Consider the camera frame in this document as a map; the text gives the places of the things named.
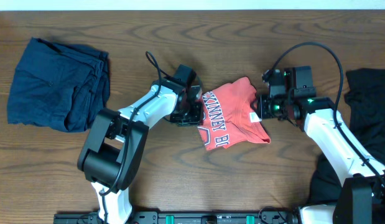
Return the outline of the black garment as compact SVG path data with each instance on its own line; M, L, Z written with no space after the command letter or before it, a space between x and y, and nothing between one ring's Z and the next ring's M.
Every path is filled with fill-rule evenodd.
M350 131L364 148L385 165L385 69L361 68L346 73L350 91L345 102L351 108ZM336 203L341 184L324 154L310 183L308 203Z

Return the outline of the red orange t-shirt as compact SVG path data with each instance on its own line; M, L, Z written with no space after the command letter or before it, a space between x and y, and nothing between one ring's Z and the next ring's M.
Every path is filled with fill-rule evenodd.
M205 149L228 148L240 142L269 144L261 119L251 108L256 89L249 78L226 83L202 95L203 121L198 127Z

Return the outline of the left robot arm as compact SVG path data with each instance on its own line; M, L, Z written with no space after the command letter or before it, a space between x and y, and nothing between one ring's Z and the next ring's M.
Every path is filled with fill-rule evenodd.
M159 78L135 103L97 114L77 161L98 197L98 223L126 223L132 213L129 186L139 169L149 130L162 118L177 126L199 126L202 85L196 72L180 65Z

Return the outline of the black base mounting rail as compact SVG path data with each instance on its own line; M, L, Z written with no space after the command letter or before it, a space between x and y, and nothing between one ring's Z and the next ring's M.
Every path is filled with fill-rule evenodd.
M266 207L255 212L132 212L128 219L114 215L91 213L59 213L53 224L299 224L295 212Z

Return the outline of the folded navy blue garment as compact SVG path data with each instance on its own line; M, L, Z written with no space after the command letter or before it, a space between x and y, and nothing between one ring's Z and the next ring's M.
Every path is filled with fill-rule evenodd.
M110 96L109 54L32 38L14 72L7 121L84 132Z

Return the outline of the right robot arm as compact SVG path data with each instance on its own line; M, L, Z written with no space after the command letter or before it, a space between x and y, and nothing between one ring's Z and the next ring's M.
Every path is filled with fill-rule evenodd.
M322 150L341 184L335 203L305 205L289 223L373 223L374 203L385 203L385 165L373 157L344 123L329 97L317 97L309 66L268 70L269 93L251 107L259 119L288 120Z

